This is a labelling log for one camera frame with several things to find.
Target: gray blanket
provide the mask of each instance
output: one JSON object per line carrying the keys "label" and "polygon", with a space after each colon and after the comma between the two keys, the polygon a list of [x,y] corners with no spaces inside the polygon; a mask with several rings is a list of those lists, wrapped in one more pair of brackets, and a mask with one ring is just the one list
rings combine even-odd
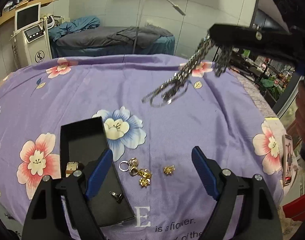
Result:
{"label": "gray blanket", "polygon": [[[74,48],[98,48],[115,45],[133,45],[136,27],[98,27],[79,33],[67,34],[57,40],[56,45]],[[139,28],[137,46],[146,48],[160,37],[173,36],[169,31],[147,25]]]}

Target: blue gripper pad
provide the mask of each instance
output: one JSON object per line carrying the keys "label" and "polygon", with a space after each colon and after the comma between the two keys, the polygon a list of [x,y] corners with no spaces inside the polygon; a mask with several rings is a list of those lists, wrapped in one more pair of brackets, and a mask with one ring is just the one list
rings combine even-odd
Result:
{"label": "blue gripper pad", "polygon": [[219,177],[217,174],[215,175],[213,173],[209,166],[209,163],[207,163],[207,161],[215,161],[208,160],[198,146],[192,149],[191,159],[201,179],[201,182],[203,183],[206,189],[207,194],[212,196],[216,201],[218,201],[221,194],[220,190],[218,190],[217,188]]}
{"label": "blue gripper pad", "polygon": [[99,161],[98,165],[94,169],[93,173],[88,179],[87,182],[87,191],[86,191],[86,197],[88,199],[93,198],[97,195],[109,169],[111,166],[111,163],[113,161],[113,152],[112,150],[106,150],[103,154],[101,160]]}

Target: gold earring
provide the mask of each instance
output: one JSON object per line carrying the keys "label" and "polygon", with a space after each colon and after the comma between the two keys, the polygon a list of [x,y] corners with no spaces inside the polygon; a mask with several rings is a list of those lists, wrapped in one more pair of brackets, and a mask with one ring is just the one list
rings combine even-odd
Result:
{"label": "gold earring", "polygon": [[175,170],[174,165],[164,167],[164,173],[166,175],[172,175],[172,172]]}
{"label": "gold earring", "polygon": [[147,179],[147,178],[141,178],[139,180],[139,184],[141,185],[141,187],[147,187],[150,185],[150,179]]}

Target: massage bed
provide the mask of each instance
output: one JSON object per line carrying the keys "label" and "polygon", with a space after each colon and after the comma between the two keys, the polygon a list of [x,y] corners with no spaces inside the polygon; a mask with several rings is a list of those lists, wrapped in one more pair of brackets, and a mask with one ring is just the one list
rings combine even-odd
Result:
{"label": "massage bed", "polygon": [[[192,164],[194,146],[237,176],[261,174],[279,205],[289,190],[282,185],[280,164],[285,130],[259,110],[230,70],[220,78],[212,71],[191,77],[187,92],[167,106],[142,104],[142,97],[185,61],[161,54],[67,57],[7,76],[0,83],[0,205],[23,224],[41,178],[60,177],[60,127],[96,116],[106,124],[114,164],[136,214],[134,220],[102,228],[107,239],[182,239],[202,232],[216,202]],[[114,137],[109,118],[127,122],[128,130]],[[147,188],[118,169],[134,157],[153,174]],[[175,167],[172,176],[163,173],[168,165]],[[226,239],[234,234],[241,201]],[[70,232],[78,239],[75,230]]]}
{"label": "massage bed", "polygon": [[[82,17],[49,30],[53,58],[132,54],[136,27],[100,26],[97,17]],[[169,31],[140,27],[135,54],[174,55],[175,37]]]}

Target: pink flower print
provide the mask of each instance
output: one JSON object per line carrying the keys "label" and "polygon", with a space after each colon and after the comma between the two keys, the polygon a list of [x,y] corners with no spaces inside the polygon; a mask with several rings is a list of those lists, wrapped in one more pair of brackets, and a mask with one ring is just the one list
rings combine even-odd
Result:
{"label": "pink flower print", "polygon": [[57,60],[58,66],[46,69],[46,73],[49,74],[48,78],[54,78],[58,75],[65,75],[70,71],[71,66],[78,65],[77,61],[69,61],[64,57]]}
{"label": "pink flower print", "polygon": [[27,141],[19,154],[23,163],[18,167],[17,178],[20,184],[26,184],[29,199],[33,198],[43,176],[60,178],[59,155],[51,154],[55,141],[54,134],[41,134],[35,143]]}
{"label": "pink flower print", "polygon": [[261,128],[263,134],[257,134],[253,139],[254,151],[258,156],[265,156],[262,161],[263,171],[272,175],[281,170],[279,149],[267,121],[262,123]]}
{"label": "pink flower print", "polygon": [[201,62],[200,65],[198,65],[196,69],[192,71],[191,75],[193,77],[203,77],[204,73],[211,72],[213,70],[211,67],[212,62]]}

